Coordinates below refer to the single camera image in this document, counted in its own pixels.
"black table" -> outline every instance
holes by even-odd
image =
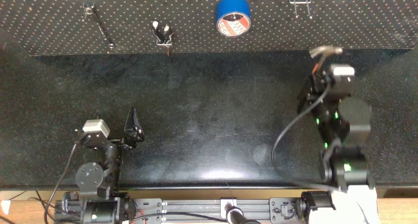
[[[130,106],[145,142],[123,156],[122,189],[289,187],[270,150],[296,116],[307,51],[29,57],[1,53],[0,189],[51,189],[84,122],[100,110],[123,134]],[[418,184],[418,52],[353,50],[353,94],[372,106],[366,154],[380,187]],[[278,147],[286,176],[319,177],[323,147],[306,116]],[[95,152],[78,148],[63,189]]]

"red and white label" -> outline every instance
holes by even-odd
[[[249,20],[246,16],[243,16],[237,21],[227,21],[222,18],[217,23],[217,28],[222,35],[235,37],[248,31]]]

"wooden floor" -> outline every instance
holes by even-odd
[[[240,192],[234,190],[234,196],[242,199]],[[46,199],[45,194],[47,191],[42,192],[41,197]],[[209,199],[208,195],[205,195],[205,191],[200,191],[199,194],[202,194],[199,198],[195,199]],[[267,199],[267,196],[270,197],[279,197],[281,192],[272,194],[271,191],[266,191],[266,193],[259,194],[259,199]],[[26,197],[20,197],[20,199],[27,199],[29,194],[26,194]],[[160,196],[163,199],[179,199],[179,191],[177,195],[170,193],[168,195]],[[183,199],[190,199],[191,197],[185,197],[182,195]],[[418,199],[416,198],[407,198],[407,199],[378,199],[378,209],[379,209],[379,218],[381,224],[408,224],[408,223],[418,223]],[[3,211],[0,209],[0,216],[5,217],[12,221],[13,223],[33,223],[41,224],[44,223],[43,220],[44,210],[40,202],[37,200],[12,200],[10,205],[9,214],[6,216]]]

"tape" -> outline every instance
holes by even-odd
[[[222,0],[216,7],[217,30],[226,37],[245,34],[251,26],[246,0]]]

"pegboard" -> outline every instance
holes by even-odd
[[[2,0],[0,28],[32,56],[158,53],[151,24],[171,26],[172,52],[308,50],[331,44],[351,49],[414,48],[418,0],[247,0],[251,27],[237,38],[216,29],[221,0]],[[110,50],[84,3],[94,3],[115,42]]]

